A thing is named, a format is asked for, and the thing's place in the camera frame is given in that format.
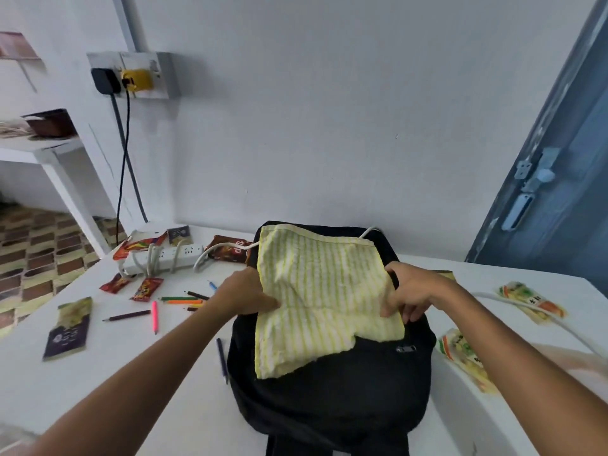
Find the pink highlighter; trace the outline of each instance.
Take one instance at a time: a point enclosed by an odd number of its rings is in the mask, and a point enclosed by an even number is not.
[[[152,301],[152,329],[154,334],[158,334],[158,303]]]

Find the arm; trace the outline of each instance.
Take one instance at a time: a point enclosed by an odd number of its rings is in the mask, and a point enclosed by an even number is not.
[[[185,322],[64,414],[31,456],[134,455],[217,331],[236,314],[276,307],[255,269],[235,272]]]
[[[387,266],[399,288],[382,308],[416,320],[430,304],[445,311],[541,455],[608,454],[608,404],[548,360],[460,285],[403,263]]]

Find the hand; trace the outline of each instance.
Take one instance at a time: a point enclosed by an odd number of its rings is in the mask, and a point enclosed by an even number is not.
[[[399,288],[389,296],[381,307],[380,315],[390,317],[395,312],[401,313],[403,323],[417,321],[431,306],[443,309],[443,299],[450,287],[457,285],[452,280],[410,264],[391,262],[385,267],[387,272],[394,272],[399,280]]]
[[[230,307],[235,315],[268,312],[280,306],[276,299],[264,294],[258,271],[251,267],[226,278],[214,298],[221,299],[221,304]]]

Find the black cable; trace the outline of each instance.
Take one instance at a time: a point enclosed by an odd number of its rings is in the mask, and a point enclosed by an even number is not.
[[[139,194],[139,188],[137,187],[137,181],[135,180],[135,174],[133,172],[133,166],[131,164],[131,157],[129,156],[129,151],[128,151],[128,140],[125,138],[125,132],[122,126],[122,119],[120,118],[120,112],[118,111],[118,105],[116,104],[116,97],[113,94],[110,94],[110,101],[112,102],[112,109],[114,110],[114,116],[116,117],[116,124],[118,125],[118,134],[120,135],[120,141],[122,142],[122,148],[123,148],[123,166],[122,166],[122,171],[120,173],[120,188],[118,189],[118,198],[119,201],[122,199],[122,187],[123,187],[123,183],[124,183],[124,174],[125,174],[125,161],[126,161],[126,165],[129,168],[129,174],[131,175],[131,181],[133,183],[133,189],[135,190],[135,196],[137,198],[137,204],[139,205],[139,210],[142,213],[142,217],[143,220],[145,222],[148,222],[148,217],[146,216],[146,213],[143,209],[143,204],[142,204],[142,198],[141,195]],[[127,96],[127,129],[129,128],[130,125],[130,120],[131,120],[131,100],[129,98],[129,96]]]
[[[131,129],[131,97],[129,91],[126,91],[126,137],[125,137],[125,149],[122,155],[122,168],[120,168],[120,187],[118,188],[118,207],[116,208],[116,246],[118,246],[118,225],[120,218],[120,204],[122,203],[122,187],[125,183],[125,164],[126,155],[129,147],[129,133]]]

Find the green pencil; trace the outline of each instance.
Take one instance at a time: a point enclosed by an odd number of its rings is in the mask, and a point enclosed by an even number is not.
[[[163,296],[161,297],[161,301],[170,301],[170,300],[180,300],[180,301],[192,301],[193,299],[200,299],[194,296]]]

